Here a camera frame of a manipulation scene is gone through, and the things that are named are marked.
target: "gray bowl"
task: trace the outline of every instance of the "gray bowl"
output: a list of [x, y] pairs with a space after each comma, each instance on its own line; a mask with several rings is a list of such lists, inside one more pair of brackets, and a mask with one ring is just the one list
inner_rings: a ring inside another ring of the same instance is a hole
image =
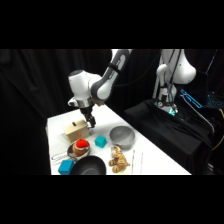
[[134, 143], [135, 133], [129, 127], [119, 126], [110, 132], [110, 139], [114, 145], [117, 145], [122, 149], [126, 149], [131, 147]]

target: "table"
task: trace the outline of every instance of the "table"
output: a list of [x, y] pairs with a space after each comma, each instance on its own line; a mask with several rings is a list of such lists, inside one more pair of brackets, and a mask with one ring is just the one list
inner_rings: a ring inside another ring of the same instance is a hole
[[[184, 168], [162, 152], [157, 146], [146, 139], [142, 134], [125, 122], [121, 117], [114, 113], [106, 105], [94, 106], [93, 116], [96, 119], [96, 127], [92, 129], [90, 137], [87, 139], [91, 145], [90, 155], [100, 157], [106, 164], [107, 175], [117, 175], [112, 172], [108, 162], [112, 159], [111, 148], [114, 146], [109, 138], [110, 131], [117, 126], [127, 126], [132, 128], [136, 135], [134, 144], [128, 150], [123, 150], [127, 161], [133, 165], [127, 167], [122, 173], [129, 175], [190, 175]], [[71, 122], [84, 119], [80, 110], [75, 110], [66, 114], [48, 119], [48, 140], [50, 158], [58, 153], [65, 152], [69, 147], [63, 127]], [[105, 136], [106, 146], [101, 149], [95, 146], [94, 140], [98, 135]], [[60, 163], [51, 161], [52, 175], [60, 175], [58, 168]]]

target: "wooden block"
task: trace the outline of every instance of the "wooden block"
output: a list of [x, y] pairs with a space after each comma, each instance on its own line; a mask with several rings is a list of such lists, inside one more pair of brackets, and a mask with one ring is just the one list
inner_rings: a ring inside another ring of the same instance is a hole
[[72, 122], [70, 125], [63, 128], [68, 142], [71, 144], [81, 138], [86, 139], [89, 137], [88, 124], [84, 120]]

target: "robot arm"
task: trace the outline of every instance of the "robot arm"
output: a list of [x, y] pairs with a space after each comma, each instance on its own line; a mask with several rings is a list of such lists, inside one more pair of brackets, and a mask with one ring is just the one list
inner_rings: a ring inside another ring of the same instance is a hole
[[92, 116], [92, 99], [96, 102], [105, 102], [109, 99], [112, 89], [128, 62], [132, 49], [114, 49], [111, 63], [103, 77], [78, 70], [69, 75], [69, 82], [74, 97], [68, 102], [69, 106], [79, 107], [86, 121], [95, 127]]
[[177, 90], [173, 83], [190, 83], [196, 76], [196, 69], [187, 61], [184, 49], [163, 49], [162, 59], [164, 64], [160, 65], [157, 70], [160, 92], [156, 105], [160, 109], [175, 115], [175, 113], [178, 113], [174, 104]]

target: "dark background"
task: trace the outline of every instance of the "dark background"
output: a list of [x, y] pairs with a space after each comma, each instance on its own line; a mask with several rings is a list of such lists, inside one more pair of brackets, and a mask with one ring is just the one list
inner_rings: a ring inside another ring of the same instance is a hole
[[[158, 53], [134, 49], [117, 84], [141, 76]], [[208, 71], [209, 90], [224, 94], [223, 49], [185, 53], [197, 70]], [[74, 110], [67, 105], [73, 96], [68, 75], [78, 69], [103, 75], [111, 56], [110, 49], [0, 49], [0, 156], [7, 174], [50, 174], [45, 127], [47, 118]], [[115, 88], [106, 104], [123, 117], [125, 109], [151, 99], [158, 66], [159, 59], [134, 85]]]

